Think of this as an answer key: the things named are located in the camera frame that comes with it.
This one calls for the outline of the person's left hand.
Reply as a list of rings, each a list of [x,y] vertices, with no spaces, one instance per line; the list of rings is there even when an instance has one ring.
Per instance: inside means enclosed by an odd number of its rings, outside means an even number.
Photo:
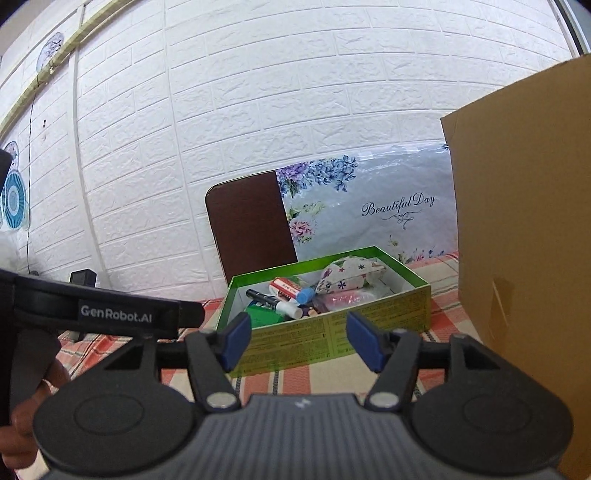
[[[35,393],[15,407],[10,424],[1,428],[1,459],[11,474],[35,462],[38,447],[33,436],[34,415],[54,390],[60,389],[70,380],[67,369],[58,359],[54,359]]]

